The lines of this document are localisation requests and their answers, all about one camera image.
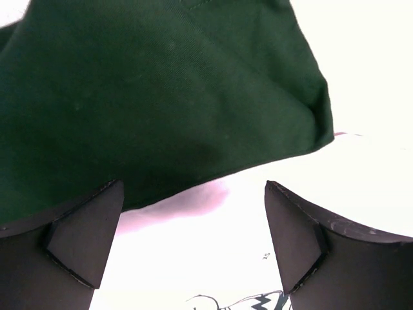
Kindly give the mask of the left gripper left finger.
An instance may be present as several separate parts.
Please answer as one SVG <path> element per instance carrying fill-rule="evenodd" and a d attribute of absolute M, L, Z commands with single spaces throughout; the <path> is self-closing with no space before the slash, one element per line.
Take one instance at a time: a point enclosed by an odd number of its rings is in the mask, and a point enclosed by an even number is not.
<path fill-rule="evenodd" d="M 100 288 L 124 184 L 1 224 L 1 309 L 89 309 Z"/>

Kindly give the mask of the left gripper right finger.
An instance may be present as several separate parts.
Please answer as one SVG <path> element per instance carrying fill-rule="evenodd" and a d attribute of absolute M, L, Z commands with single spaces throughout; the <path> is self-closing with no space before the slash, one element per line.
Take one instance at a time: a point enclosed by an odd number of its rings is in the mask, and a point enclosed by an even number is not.
<path fill-rule="evenodd" d="M 265 210 L 294 309 L 412 310 L 412 238 L 354 222 L 275 181 Z"/>

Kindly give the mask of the white green-sleeved printed t-shirt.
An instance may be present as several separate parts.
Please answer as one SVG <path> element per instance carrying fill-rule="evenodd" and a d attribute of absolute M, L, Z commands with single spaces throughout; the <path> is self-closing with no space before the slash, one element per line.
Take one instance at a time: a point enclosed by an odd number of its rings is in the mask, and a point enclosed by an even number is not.
<path fill-rule="evenodd" d="M 268 181 L 412 238 L 412 151 L 334 129 L 289 1 L 31 1 L 1 28 L 1 224 L 112 180 L 89 309 L 294 309 Z"/>

